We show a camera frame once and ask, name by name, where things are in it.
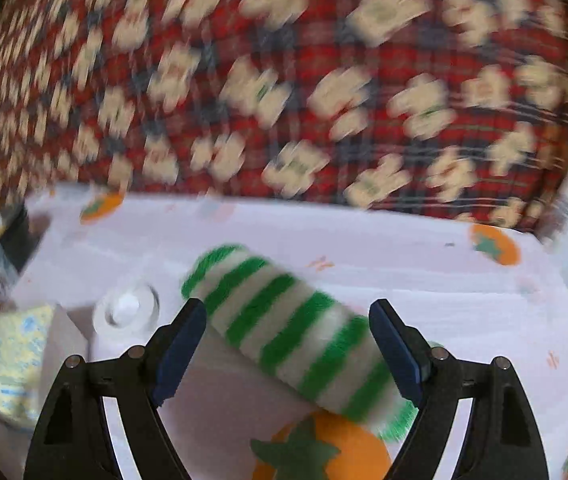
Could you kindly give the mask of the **green white striped sock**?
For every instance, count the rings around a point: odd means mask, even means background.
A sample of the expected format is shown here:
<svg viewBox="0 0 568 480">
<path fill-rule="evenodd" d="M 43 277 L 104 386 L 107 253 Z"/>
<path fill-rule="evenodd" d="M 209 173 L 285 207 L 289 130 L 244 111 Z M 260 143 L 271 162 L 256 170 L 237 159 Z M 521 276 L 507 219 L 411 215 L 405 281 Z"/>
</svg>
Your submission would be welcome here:
<svg viewBox="0 0 568 480">
<path fill-rule="evenodd" d="M 363 314 L 241 245 L 215 247 L 181 293 L 264 374 L 386 442 L 405 438 L 416 408 L 400 396 Z"/>
</svg>

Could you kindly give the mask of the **white round lid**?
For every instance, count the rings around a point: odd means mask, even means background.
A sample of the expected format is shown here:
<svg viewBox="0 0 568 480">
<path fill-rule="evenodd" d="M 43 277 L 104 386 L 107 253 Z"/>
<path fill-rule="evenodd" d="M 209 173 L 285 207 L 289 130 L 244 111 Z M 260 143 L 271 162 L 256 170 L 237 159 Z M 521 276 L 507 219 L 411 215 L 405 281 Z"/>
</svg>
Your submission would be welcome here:
<svg viewBox="0 0 568 480">
<path fill-rule="evenodd" d="M 93 327 L 101 337 L 123 338 L 146 332 L 157 321 L 159 301 L 147 284 L 118 289 L 101 298 L 93 311 Z"/>
</svg>

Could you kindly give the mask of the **red plaid teddy bear blanket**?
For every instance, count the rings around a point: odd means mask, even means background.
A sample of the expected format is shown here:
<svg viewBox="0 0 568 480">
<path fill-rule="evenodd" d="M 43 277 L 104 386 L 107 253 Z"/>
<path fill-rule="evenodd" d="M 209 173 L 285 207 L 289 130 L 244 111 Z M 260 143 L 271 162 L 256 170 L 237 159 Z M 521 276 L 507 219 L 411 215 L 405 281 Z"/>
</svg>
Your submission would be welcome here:
<svg viewBox="0 0 568 480">
<path fill-rule="evenodd" d="M 0 208 L 57 183 L 529 232 L 568 0 L 0 0 Z"/>
</svg>

